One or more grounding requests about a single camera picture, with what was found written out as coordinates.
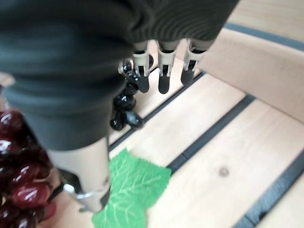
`light wood surface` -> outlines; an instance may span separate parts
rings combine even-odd
[[[118,145],[110,157],[126,147],[135,156],[167,166],[244,96],[205,75]]]
[[[199,66],[304,123],[304,52],[222,29]]]
[[[304,174],[270,211],[258,228],[303,228]]]
[[[303,138],[304,125],[253,102],[173,175],[148,210],[148,227],[232,227],[300,153]]]
[[[228,22],[304,42],[303,0],[240,0]]]

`robotic arm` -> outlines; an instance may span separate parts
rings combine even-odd
[[[147,92],[147,43],[158,40],[165,94],[177,45],[188,38],[181,81],[190,84],[237,2],[0,1],[0,71],[16,80],[5,96],[47,148],[64,190],[88,210],[102,210],[110,195],[107,137],[112,98],[124,86],[119,62],[132,56]]]

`black groove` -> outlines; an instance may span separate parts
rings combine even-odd
[[[185,164],[188,159],[182,153],[174,159],[167,168],[171,169],[171,174],[173,175],[183,164]]]
[[[242,32],[248,35],[252,35],[254,37],[258,37],[258,38],[262,38],[265,40],[269,40],[278,44],[282,44],[291,48],[295,48],[298,49],[300,51],[304,51],[304,43],[294,40],[294,39],[290,39],[290,38],[286,38],[286,37],[282,37],[279,35],[275,35],[272,33],[268,33],[268,32],[263,32],[260,30],[256,30],[253,28],[247,28],[241,25],[236,25],[236,24],[232,24],[232,23],[226,23],[224,28],[230,29],[230,30],[234,30],[237,32]]]
[[[190,145],[184,152],[186,158],[191,158],[197,151],[205,146],[217,133],[227,126],[238,114],[254,101],[255,97],[246,95],[236,106],[211,126],[200,138]]]
[[[288,192],[302,173],[304,173],[304,150],[247,211],[246,217],[257,225]]]
[[[63,184],[59,185],[52,193],[52,195],[48,198],[48,201],[52,201],[57,195],[59,195],[63,191]]]
[[[246,216],[241,218],[236,225],[233,226],[233,228],[253,228],[255,227],[255,224],[250,221]]]

